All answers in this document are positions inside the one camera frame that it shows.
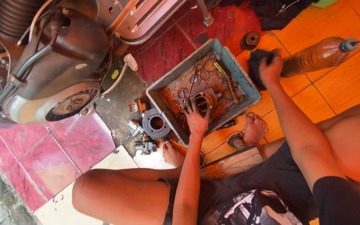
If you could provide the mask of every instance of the black fabric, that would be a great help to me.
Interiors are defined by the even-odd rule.
[[[313,185],[320,225],[360,225],[360,191],[338,176],[322,177]]]
[[[230,4],[240,5],[244,0],[228,0],[222,1],[219,5],[221,7]],[[281,30],[287,26],[290,21],[295,18],[302,10],[306,9],[312,3],[317,3],[318,0],[300,0],[291,5],[295,0],[248,0],[252,6],[255,14],[261,18],[262,31],[266,30]],[[280,9],[291,5],[286,10],[281,12]]]
[[[169,207],[165,224],[172,224],[173,203],[178,179],[163,179],[170,187]],[[288,209],[308,225],[318,217],[312,193],[298,166],[294,162],[287,142],[268,160],[247,171],[214,180],[201,180],[198,203],[198,224],[208,210],[232,197],[255,189],[271,190],[278,194]]]
[[[255,51],[251,52],[250,58],[248,59],[248,65],[250,71],[248,75],[250,76],[253,83],[256,85],[257,89],[262,91],[266,90],[266,87],[263,85],[262,80],[259,76],[259,66],[260,62],[264,57],[267,58],[267,64],[271,64],[273,61],[274,56],[278,55],[278,50],[274,49],[273,51],[265,51],[262,49],[256,49]]]

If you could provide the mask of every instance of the hand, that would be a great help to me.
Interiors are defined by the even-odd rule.
[[[263,84],[270,86],[271,84],[278,84],[280,74],[283,69],[283,61],[279,54],[273,57],[272,63],[267,64],[267,58],[263,58],[259,66],[259,75],[262,79]]]
[[[203,135],[207,131],[209,124],[209,117],[213,106],[210,105],[206,110],[205,116],[202,116],[197,107],[197,98],[190,100],[186,98],[187,110],[184,110],[184,114],[187,117],[188,127],[190,128],[191,134]]]

